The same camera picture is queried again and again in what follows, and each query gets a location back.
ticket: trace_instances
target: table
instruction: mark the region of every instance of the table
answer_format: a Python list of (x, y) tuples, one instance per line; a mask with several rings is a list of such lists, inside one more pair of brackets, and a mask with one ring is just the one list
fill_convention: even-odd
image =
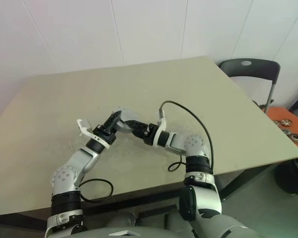
[[(126, 107), (146, 123), (157, 121), (164, 100), (175, 100), (205, 123), (215, 150), (215, 174), (298, 158), (296, 147), (207, 57), (42, 75), (29, 79), (0, 117), (0, 214), (50, 206), (50, 176), (87, 141), (76, 119), (103, 123)], [(165, 106), (167, 130), (204, 135), (186, 112)], [(183, 181), (168, 173), (178, 156), (118, 134), (85, 179), (110, 180), (114, 194)], [(105, 196), (99, 184), (82, 189)]]

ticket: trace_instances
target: black cable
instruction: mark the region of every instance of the black cable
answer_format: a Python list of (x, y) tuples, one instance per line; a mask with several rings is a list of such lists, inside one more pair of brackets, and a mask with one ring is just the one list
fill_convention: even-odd
[(101, 179), (101, 178), (92, 178), (92, 179), (89, 179), (89, 180), (86, 180), (86, 181), (82, 182), (82, 183), (79, 185), (79, 187), (81, 187), (82, 185), (84, 185), (84, 184), (86, 184), (86, 183), (88, 183), (88, 182), (92, 182), (92, 181), (101, 181), (101, 182), (105, 182), (105, 183), (109, 184), (109, 185), (110, 185), (110, 188), (111, 188), (111, 191), (110, 191), (110, 194), (109, 194), (107, 197), (102, 198), (102, 199), (98, 199), (98, 200), (89, 200), (89, 199), (87, 199), (86, 197), (84, 197), (82, 194), (80, 194), (80, 197), (81, 197), (85, 202), (100, 203), (100, 202), (103, 202), (103, 201), (107, 200), (108, 198), (110, 198), (110, 196), (111, 196), (111, 195), (113, 194), (113, 192), (114, 192), (114, 185), (113, 185), (110, 181), (108, 181), (108, 180)]
[(174, 172), (174, 171), (176, 171), (176, 170), (180, 167), (180, 165), (186, 165), (186, 163), (182, 162), (182, 156), (181, 156), (181, 155), (180, 155), (180, 161), (178, 161), (178, 162), (174, 162), (174, 163), (172, 163), (171, 165), (169, 165), (169, 167), (168, 167), (168, 171), (169, 171), (169, 172)]
[(166, 103), (171, 103), (171, 104), (174, 104), (174, 105), (177, 105), (178, 107), (181, 107), (182, 109), (186, 110), (189, 114), (191, 114), (191, 116), (193, 116), (198, 122), (199, 124), (203, 127), (203, 130), (205, 131), (207, 137), (208, 137), (208, 140), (209, 140), (209, 143), (210, 143), (210, 150), (211, 150), (211, 173), (213, 174), (213, 167), (214, 167), (214, 155), (213, 155), (213, 144), (212, 144), (212, 140), (211, 140), (211, 137), (210, 137), (210, 134), (207, 130), (207, 128), (205, 127), (205, 125), (203, 124), (203, 122), (192, 112), (190, 111), (189, 109), (187, 109), (185, 106), (177, 103), (177, 102), (174, 102), (174, 101), (164, 101), (161, 106), (160, 106), (160, 111), (162, 110), (162, 107), (164, 104)]

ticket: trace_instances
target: orange shelf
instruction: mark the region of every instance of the orange shelf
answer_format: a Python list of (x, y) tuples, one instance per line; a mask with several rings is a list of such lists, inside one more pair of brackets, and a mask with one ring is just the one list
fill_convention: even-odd
[(267, 116), (271, 120), (279, 120), (282, 119), (290, 119), (293, 124), (291, 126), (281, 126), (280, 128), (288, 129), (294, 134), (298, 134), (298, 117), (291, 112), (289, 112), (286, 108), (283, 107), (271, 107), (268, 110)]

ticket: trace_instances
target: metal bearing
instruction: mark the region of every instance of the metal bearing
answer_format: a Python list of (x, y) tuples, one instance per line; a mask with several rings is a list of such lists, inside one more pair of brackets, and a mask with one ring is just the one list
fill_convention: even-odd
[(293, 124), (293, 122), (289, 119), (282, 119), (281, 123), (283, 126), (291, 126)]
[(273, 122), (276, 124), (276, 126), (281, 127), (282, 123), (279, 120), (273, 120)]
[(290, 140), (292, 140), (293, 142), (298, 143), (298, 134), (290, 134), (289, 135)]
[(290, 130), (287, 129), (282, 129), (283, 133), (285, 133), (285, 135), (290, 135), (292, 134), (292, 132)]

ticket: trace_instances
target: floor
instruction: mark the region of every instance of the floor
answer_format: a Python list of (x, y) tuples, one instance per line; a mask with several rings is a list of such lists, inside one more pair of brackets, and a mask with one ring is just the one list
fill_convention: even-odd
[[(238, 173), (220, 176), (225, 186)], [(158, 203), (141, 205), (119, 212), (140, 213), (175, 204), (177, 199), (169, 199)], [(117, 212), (88, 216), (86, 226), (99, 228)], [(246, 226), (255, 229), (267, 238), (298, 238), (298, 195), (292, 196), (280, 190), (274, 181), (272, 171), (264, 173), (252, 184), (237, 192), (223, 203), (223, 214), (235, 217)], [(155, 215), (142, 219), (141, 225), (163, 228), (164, 215)], [(0, 227), (0, 238), (38, 238), (44, 237), (42, 232), (14, 230)]]

